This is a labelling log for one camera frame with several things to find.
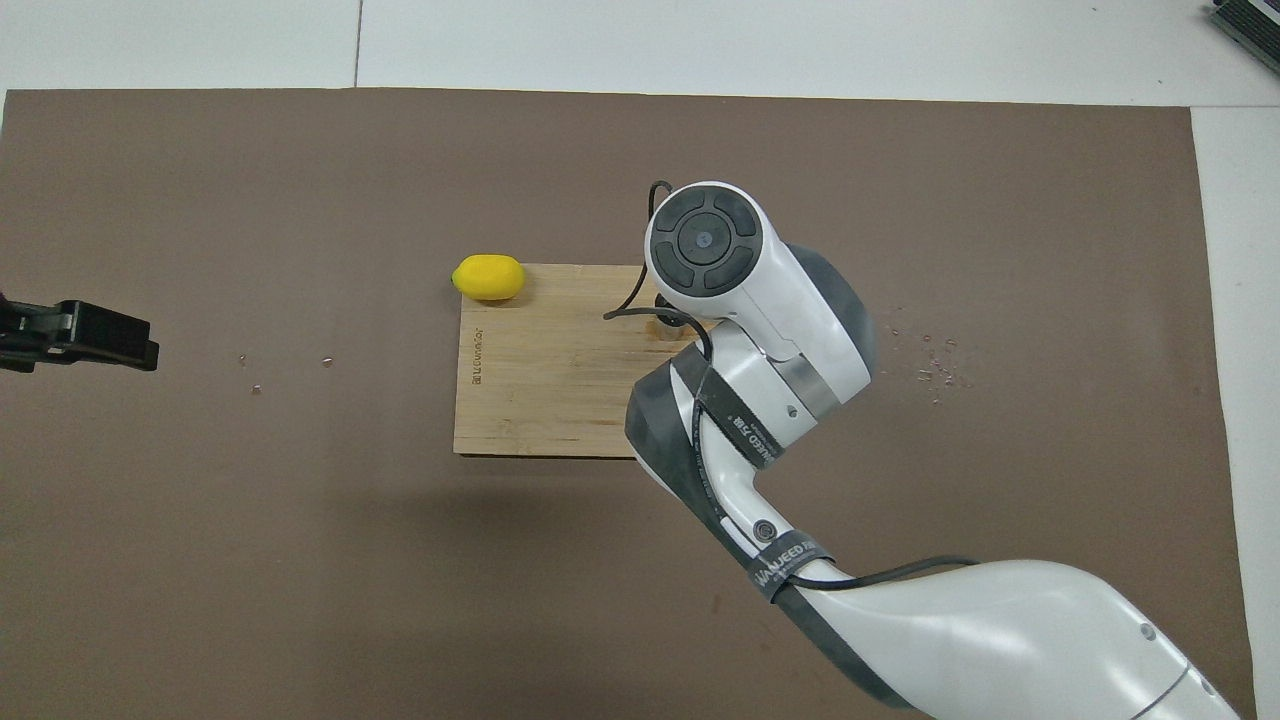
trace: yellow lemon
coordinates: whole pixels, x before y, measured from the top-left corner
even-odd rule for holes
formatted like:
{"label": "yellow lemon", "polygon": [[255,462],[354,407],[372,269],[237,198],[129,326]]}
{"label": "yellow lemon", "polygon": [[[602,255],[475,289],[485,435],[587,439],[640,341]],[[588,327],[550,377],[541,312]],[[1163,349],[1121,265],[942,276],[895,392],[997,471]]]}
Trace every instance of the yellow lemon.
{"label": "yellow lemon", "polygon": [[525,287],[525,269],[511,255],[471,255],[452,278],[453,286],[472,300],[507,300]]}

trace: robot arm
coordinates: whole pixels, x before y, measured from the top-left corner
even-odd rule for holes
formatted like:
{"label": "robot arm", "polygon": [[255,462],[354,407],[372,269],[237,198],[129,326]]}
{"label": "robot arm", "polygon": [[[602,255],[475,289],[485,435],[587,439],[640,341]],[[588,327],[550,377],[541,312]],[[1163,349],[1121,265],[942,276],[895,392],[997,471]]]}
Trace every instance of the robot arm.
{"label": "robot arm", "polygon": [[863,689],[943,720],[1236,717],[1147,618],[1082,570],[1006,561],[858,587],[754,487],[870,382],[874,332],[858,296],[718,182],[663,201],[645,261],[675,307],[721,323],[709,359],[690,346],[636,383],[636,457]]}

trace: brown table surface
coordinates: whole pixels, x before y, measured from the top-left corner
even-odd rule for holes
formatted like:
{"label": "brown table surface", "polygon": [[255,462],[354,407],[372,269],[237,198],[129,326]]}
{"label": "brown table surface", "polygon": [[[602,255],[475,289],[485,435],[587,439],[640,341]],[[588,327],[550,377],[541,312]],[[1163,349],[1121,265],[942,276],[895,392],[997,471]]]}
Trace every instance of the brown table surface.
{"label": "brown table surface", "polygon": [[916,716],[634,462],[451,452],[449,270],[634,264],[654,178],[877,318],[785,515],[1084,568],[1253,716],[1185,109],[415,90],[9,95],[0,288],[161,352],[0,377],[0,716]]}

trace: white table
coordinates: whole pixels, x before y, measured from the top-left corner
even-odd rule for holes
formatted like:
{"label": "white table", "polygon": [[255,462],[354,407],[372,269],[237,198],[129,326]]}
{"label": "white table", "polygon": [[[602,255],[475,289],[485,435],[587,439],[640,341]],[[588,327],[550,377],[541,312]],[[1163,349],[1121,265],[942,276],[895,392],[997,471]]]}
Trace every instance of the white table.
{"label": "white table", "polygon": [[0,90],[419,86],[1193,108],[1260,717],[1280,717],[1280,77],[1198,0],[0,0]]}

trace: black control buttons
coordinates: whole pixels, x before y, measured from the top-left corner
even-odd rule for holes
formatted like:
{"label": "black control buttons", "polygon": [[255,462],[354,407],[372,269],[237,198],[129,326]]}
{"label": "black control buttons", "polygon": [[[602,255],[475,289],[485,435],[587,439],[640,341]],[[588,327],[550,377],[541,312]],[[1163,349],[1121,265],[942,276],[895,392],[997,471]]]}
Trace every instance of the black control buttons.
{"label": "black control buttons", "polygon": [[763,250],[764,218],[741,192],[716,184],[668,197],[649,236],[653,272],[672,292],[690,297],[714,297],[742,284]]}
{"label": "black control buttons", "polygon": [[685,215],[703,206],[707,196],[701,190],[689,188],[677,192],[671,200],[662,204],[662,209],[653,219],[654,229],[671,232]]}
{"label": "black control buttons", "polygon": [[676,251],[669,242],[659,242],[653,246],[653,259],[658,261],[658,269],[668,282],[675,282],[681,287],[694,287],[694,269],[686,266],[676,258]]}
{"label": "black control buttons", "polygon": [[701,213],[680,228],[680,254],[695,265],[710,265],[728,252],[733,236],[728,223],[714,213]]}
{"label": "black control buttons", "polygon": [[722,190],[716,193],[713,205],[733,220],[737,234],[746,237],[755,234],[755,213],[740,195]]}
{"label": "black control buttons", "polygon": [[707,270],[707,274],[703,275],[703,284],[707,290],[719,290],[728,284],[737,284],[750,272],[751,258],[754,256],[755,254],[746,247],[735,247],[733,254],[721,266],[714,270]]}

